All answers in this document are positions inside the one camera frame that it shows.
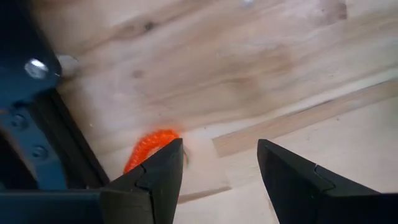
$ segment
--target wood grain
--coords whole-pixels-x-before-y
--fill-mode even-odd
[[[398,79],[328,100],[319,105],[214,138],[220,157],[252,148],[258,139],[274,139],[339,114],[398,95]]]
[[[397,192],[397,113],[398,97],[390,98],[270,140],[374,190]],[[269,197],[261,186],[257,149],[222,157],[220,161],[232,190],[179,205],[178,223],[278,223],[271,203],[264,204]],[[222,217],[224,212],[232,214],[233,219],[222,222],[230,217]]]
[[[136,1],[56,2],[36,12],[81,63],[60,92],[90,144],[258,116],[397,64],[394,5],[350,17],[340,0],[161,1],[136,15]]]

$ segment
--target orange object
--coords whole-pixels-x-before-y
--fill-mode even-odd
[[[124,167],[123,174],[144,162],[151,151],[161,149],[176,138],[179,138],[179,135],[171,129],[160,129],[141,138],[134,146],[130,159]]]

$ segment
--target metal bolt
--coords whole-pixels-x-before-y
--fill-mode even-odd
[[[78,74],[79,61],[70,55],[57,55],[62,68],[62,77],[70,78]]]
[[[44,160],[49,156],[49,152],[42,146],[36,146],[34,147],[32,156],[35,159]]]
[[[49,72],[49,68],[43,62],[32,58],[25,64],[25,71],[32,78],[43,79]]]
[[[11,126],[19,131],[23,131],[28,127],[28,122],[22,115],[17,114],[12,118]]]

